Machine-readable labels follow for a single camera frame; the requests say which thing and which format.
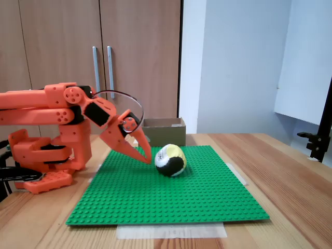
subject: white wall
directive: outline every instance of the white wall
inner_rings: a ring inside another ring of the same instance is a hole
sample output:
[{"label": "white wall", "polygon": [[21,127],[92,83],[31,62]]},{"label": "white wall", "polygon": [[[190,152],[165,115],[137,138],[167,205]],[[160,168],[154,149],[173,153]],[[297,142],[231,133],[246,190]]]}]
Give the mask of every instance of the white wall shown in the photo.
[{"label": "white wall", "polygon": [[319,124],[332,75],[332,1],[293,0],[275,111]]},{"label": "white wall", "polygon": [[[297,120],[295,129],[294,129],[294,134],[293,134],[293,140],[291,142],[291,147],[299,150],[303,154],[306,154],[310,156],[310,150],[306,148],[308,139],[305,139],[303,137],[297,136],[298,132],[309,132],[313,134],[317,134],[318,131],[318,125],[308,123],[302,120]],[[327,150],[327,153],[325,153],[323,164],[332,167],[332,144],[330,143],[330,146]]]},{"label": "white wall", "polygon": [[290,8],[291,0],[207,0],[198,133],[291,142],[296,120],[273,112]]},{"label": "white wall", "polygon": [[179,116],[196,133],[206,0],[184,0]]}]

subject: wooden cabinet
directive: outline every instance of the wooden cabinet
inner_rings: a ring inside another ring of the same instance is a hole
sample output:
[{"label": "wooden cabinet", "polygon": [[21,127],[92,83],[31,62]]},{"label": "wooden cabinet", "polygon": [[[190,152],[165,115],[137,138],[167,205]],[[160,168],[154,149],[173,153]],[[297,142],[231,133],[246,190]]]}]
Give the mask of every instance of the wooden cabinet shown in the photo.
[{"label": "wooden cabinet", "polygon": [[[98,0],[19,0],[33,89],[77,82],[96,89],[92,47],[99,53],[100,89],[105,90]],[[93,126],[93,132],[100,129]],[[55,137],[57,126],[40,126]]]},{"label": "wooden cabinet", "polygon": [[[100,0],[104,58],[112,47],[114,90],[142,104],[147,118],[177,115],[180,0]],[[106,87],[110,89],[105,60]],[[114,102],[123,105],[121,98]]]},{"label": "wooden cabinet", "polygon": [[[29,90],[31,83],[22,35],[18,1],[0,1],[0,92]],[[0,141],[26,128],[30,136],[40,136],[38,126],[0,126]]]},{"label": "wooden cabinet", "polygon": [[[136,97],[145,117],[176,117],[180,0],[1,0],[0,4],[0,21],[6,23],[0,26],[0,75],[6,86],[1,92],[59,82],[110,89],[107,46],[111,46],[114,90]],[[127,107],[121,98],[112,101]],[[100,133],[92,126],[93,133]],[[51,138],[59,134],[57,126],[40,126],[32,127],[31,135],[39,130]]]}]

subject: cabinet handle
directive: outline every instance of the cabinet handle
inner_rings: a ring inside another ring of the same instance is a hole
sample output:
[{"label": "cabinet handle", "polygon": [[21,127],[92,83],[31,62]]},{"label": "cabinet handle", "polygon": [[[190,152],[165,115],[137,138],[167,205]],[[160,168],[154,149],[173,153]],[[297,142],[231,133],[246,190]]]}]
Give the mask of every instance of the cabinet handle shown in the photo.
[{"label": "cabinet handle", "polygon": [[97,60],[97,48],[95,46],[92,47],[92,52],[93,52],[93,65],[94,65],[94,75],[95,75],[95,86],[96,86],[96,91],[100,92],[98,60]]},{"label": "cabinet handle", "polygon": [[[114,80],[113,80],[113,67],[112,67],[112,48],[107,46],[107,58],[108,58],[108,74],[109,74],[109,88],[114,90]],[[114,93],[110,93],[110,97],[114,99]]]}]

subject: yellow and black ball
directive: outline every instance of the yellow and black ball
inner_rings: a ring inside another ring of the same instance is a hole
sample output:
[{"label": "yellow and black ball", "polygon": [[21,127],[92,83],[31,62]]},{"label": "yellow and black ball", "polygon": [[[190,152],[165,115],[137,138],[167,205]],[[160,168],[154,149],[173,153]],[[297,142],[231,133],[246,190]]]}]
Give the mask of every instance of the yellow and black ball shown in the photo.
[{"label": "yellow and black ball", "polygon": [[159,173],[171,177],[177,176],[184,171],[187,160],[180,147],[168,144],[156,154],[155,165]]}]

